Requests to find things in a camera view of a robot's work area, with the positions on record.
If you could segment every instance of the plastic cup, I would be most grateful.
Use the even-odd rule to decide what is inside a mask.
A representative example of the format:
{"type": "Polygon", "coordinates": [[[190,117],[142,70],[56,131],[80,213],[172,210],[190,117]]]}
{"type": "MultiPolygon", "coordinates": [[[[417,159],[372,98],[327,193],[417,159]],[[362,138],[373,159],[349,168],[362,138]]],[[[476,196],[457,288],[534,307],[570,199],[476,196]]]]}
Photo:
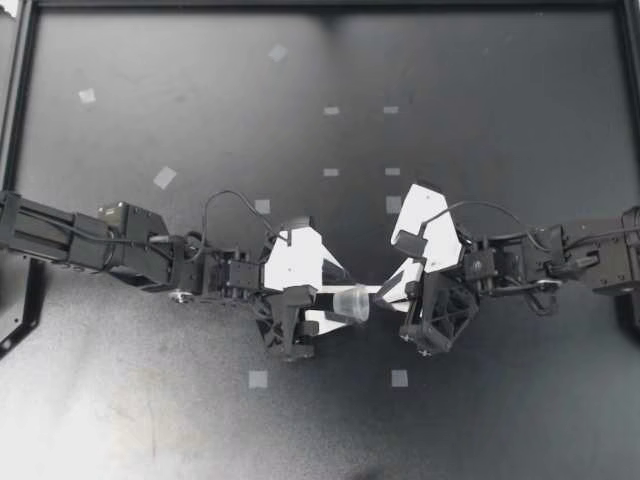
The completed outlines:
{"type": "Polygon", "coordinates": [[[333,296],[333,311],[339,315],[364,322],[369,318],[369,292],[357,285],[333,296]]]}

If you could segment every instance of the white panel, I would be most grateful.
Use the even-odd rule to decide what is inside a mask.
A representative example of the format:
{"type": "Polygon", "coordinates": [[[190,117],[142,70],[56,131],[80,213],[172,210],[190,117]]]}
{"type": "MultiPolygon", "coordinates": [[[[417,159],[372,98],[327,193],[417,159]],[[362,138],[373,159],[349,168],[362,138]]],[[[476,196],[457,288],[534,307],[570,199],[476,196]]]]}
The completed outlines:
{"type": "MultiPolygon", "coordinates": [[[[281,231],[284,238],[287,231],[281,231]]],[[[310,285],[322,287],[322,237],[311,227],[291,231],[291,246],[278,238],[264,266],[264,286],[273,290],[310,285]]]]}
{"type": "Polygon", "coordinates": [[[347,324],[341,322],[335,322],[327,318],[327,313],[322,310],[305,310],[305,320],[312,320],[318,322],[319,331],[318,335],[324,335],[325,333],[332,332],[341,327],[346,327],[347,324]]]}
{"type": "MultiPolygon", "coordinates": [[[[400,230],[417,235],[424,221],[446,208],[447,200],[444,195],[413,184],[398,215],[391,244],[397,243],[400,230]]],[[[423,252],[423,257],[427,259],[426,272],[436,272],[458,264],[462,245],[458,241],[451,214],[446,213],[430,222],[423,237],[427,239],[423,252]]]]}

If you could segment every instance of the wire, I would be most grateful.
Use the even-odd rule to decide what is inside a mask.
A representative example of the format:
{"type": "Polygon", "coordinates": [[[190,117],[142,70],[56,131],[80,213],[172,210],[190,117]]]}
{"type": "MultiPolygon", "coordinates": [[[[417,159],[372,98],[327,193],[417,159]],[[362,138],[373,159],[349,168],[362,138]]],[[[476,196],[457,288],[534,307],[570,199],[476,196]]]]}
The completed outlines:
{"type": "Polygon", "coordinates": [[[503,236],[506,238],[511,239],[513,238],[517,238],[518,236],[522,235],[522,236],[526,236],[529,238],[529,240],[531,240],[531,243],[533,243],[533,245],[538,248],[539,250],[542,250],[543,252],[550,252],[551,250],[545,246],[543,246],[542,244],[540,244],[540,242],[535,238],[533,231],[534,228],[530,225],[527,225],[525,222],[523,222],[522,220],[520,220],[520,217],[518,217],[516,214],[514,214],[513,212],[511,212],[510,210],[504,208],[501,205],[498,205],[497,203],[492,203],[492,202],[486,202],[484,200],[462,200],[460,202],[456,202],[452,205],[450,205],[449,207],[445,208],[444,210],[440,211],[439,213],[437,213],[436,215],[434,215],[433,217],[429,218],[427,221],[425,221],[423,223],[423,225],[428,225],[429,223],[433,222],[434,220],[440,218],[441,216],[456,210],[457,208],[460,207],[464,207],[467,205],[480,205],[480,206],[484,206],[484,207],[489,207],[489,208],[493,208],[494,210],[498,210],[500,212],[502,212],[503,214],[505,214],[506,216],[508,216],[509,218],[511,218],[512,220],[514,220],[516,223],[519,223],[520,225],[522,225],[525,228],[525,231],[522,233],[516,233],[516,234],[512,234],[512,235],[507,235],[507,236],[503,236]]]}
{"type": "Polygon", "coordinates": [[[254,216],[256,216],[262,221],[262,223],[264,224],[265,228],[269,233],[278,237],[281,240],[284,240],[285,242],[288,242],[286,238],[284,238],[282,235],[280,235],[275,231],[275,229],[269,223],[266,217],[262,215],[260,212],[258,212],[258,210],[256,210],[253,205],[251,205],[251,202],[247,199],[247,197],[245,197],[240,192],[236,192],[235,190],[221,190],[219,192],[212,194],[209,198],[207,198],[207,201],[204,204],[204,208],[202,211],[202,239],[200,241],[200,246],[198,247],[198,250],[196,251],[196,253],[192,257],[189,257],[186,260],[187,262],[195,262],[204,253],[207,245],[207,215],[208,215],[209,205],[211,205],[211,202],[213,202],[216,198],[222,195],[227,195],[227,194],[234,195],[235,197],[239,198],[244,204],[244,206],[247,208],[247,210],[249,210],[250,213],[252,213],[254,216]]]}
{"type": "Polygon", "coordinates": [[[158,255],[161,255],[162,257],[164,257],[165,259],[169,260],[169,261],[173,261],[173,256],[169,255],[168,253],[166,253],[165,251],[163,251],[162,249],[156,247],[155,245],[152,245],[148,242],[141,242],[139,240],[131,240],[131,239],[127,239],[127,238],[106,238],[106,237],[97,237],[95,235],[92,235],[88,232],[85,232],[84,230],[74,227],[73,225],[67,225],[64,222],[60,222],[58,220],[54,220],[52,218],[48,218],[44,215],[40,215],[34,212],[28,212],[28,211],[24,211],[21,210],[20,213],[22,213],[23,215],[26,215],[27,217],[31,217],[31,218],[35,218],[37,220],[41,220],[45,223],[48,223],[49,225],[52,225],[54,227],[57,227],[61,230],[64,230],[66,232],[70,232],[73,233],[74,235],[77,235],[81,238],[84,238],[85,240],[88,240],[90,242],[95,242],[95,243],[106,243],[106,244],[110,244],[110,245],[114,245],[114,244],[123,244],[123,245],[130,245],[132,247],[143,247],[143,248],[149,248],[150,250],[156,252],[158,255]]]}
{"type": "Polygon", "coordinates": [[[608,232],[594,233],[593,235],[585,235],[584,237],[578,238],[577,240],[574,240],[573,242],[569,243],[569,245],[565,247],[565,250],[574,249],[576,247],[579,247],[580,244],[588,242],[590,240],[597,240],[599,238],[609,237],[611,235],[622,235],[625,233],[633,233],[633,232],[640,232],[640,227],[620,228],[618,230],[609,230],[608,232]]]}

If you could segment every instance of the black metal frame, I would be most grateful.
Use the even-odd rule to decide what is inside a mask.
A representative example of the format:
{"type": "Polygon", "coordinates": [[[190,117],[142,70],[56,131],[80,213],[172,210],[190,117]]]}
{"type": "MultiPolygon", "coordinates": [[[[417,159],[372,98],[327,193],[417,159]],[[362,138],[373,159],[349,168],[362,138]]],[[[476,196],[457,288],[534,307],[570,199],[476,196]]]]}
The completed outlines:
{"type": "MultiPolygon", "coordinates": [[[[40,14],[52,9],[100,11],[213,8],[224,10],[324,10],[336,14],[343,10],[488,10],[488,9],[600,9],[615,13],[622,45],[627,88],[633,113],[634,136],[640,147],[640,6],[638,0],[23,0],[17,18],[17,32],[11,59],[10,78],[0,128],[0,179],[2,190],[15,188],[22,141],[24,115],[29,93],[30,73],[40,14]]],[[[25,322],[36,325],[32,317],[42,295],[42,268],[32,262],[25,299],[25,322]]]]}

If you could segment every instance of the dark tabletop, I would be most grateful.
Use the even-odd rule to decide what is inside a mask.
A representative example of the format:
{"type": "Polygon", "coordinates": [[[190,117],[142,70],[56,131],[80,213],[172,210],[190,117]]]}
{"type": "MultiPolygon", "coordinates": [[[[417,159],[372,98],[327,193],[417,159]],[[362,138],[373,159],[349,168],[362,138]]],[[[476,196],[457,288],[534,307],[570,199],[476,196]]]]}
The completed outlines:
{"type": "MultiPolygon", "coordinates": [[[[7,54],[12,21],[0,20],[7,54]]],[[[375,285],[402,260],[386,199],[417,178],[532,224],[638,203],[628,104],[606,12],[47,13],[18,189],[87,214],[125,200],[183,233],[209,193],[235,188],[268,199],[275,223],[314,215],[335,256],[375,285]],[[177,173],[165,189],[163,167],[177,173]]],[[[456,219],[517,228],[479,209],[456,219]]],[[[232,199],[210,225],[218,245],[261,246],[232,199]]],[[[552,318],[487,301],[445,356],[418,356],[396,335],[401,317],[375,311],[292,365],[266,356],[246,312],[106,276],[48,280],[41,326],[0,363],[14,478],[640,473],[640,346],[611,299],[579,285],[552,318]],[[408,387],[391,388],[397,369],[408,387]],[[268,388],[249,388],[250,371],[267,371],[268,388]]]]}

